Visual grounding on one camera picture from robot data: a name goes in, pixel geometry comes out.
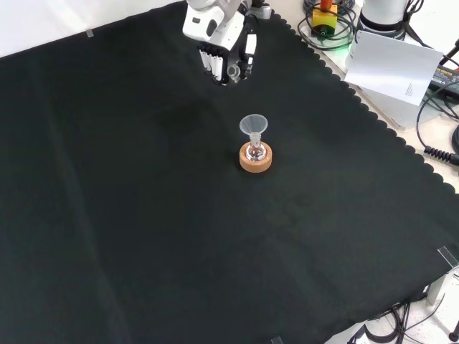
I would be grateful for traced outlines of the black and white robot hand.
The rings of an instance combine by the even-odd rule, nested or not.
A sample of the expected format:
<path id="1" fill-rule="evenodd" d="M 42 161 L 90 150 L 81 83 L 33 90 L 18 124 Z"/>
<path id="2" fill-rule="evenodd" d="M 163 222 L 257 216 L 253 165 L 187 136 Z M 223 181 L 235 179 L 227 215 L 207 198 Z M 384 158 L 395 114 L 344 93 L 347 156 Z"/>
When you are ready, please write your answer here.
<path id="1" fill-rule="evenodd" d="M 188 1 L 183 34 L 197 42 L 202 67 L 218 85 L 252 74 L 257 33 L 253 1 Z"/>

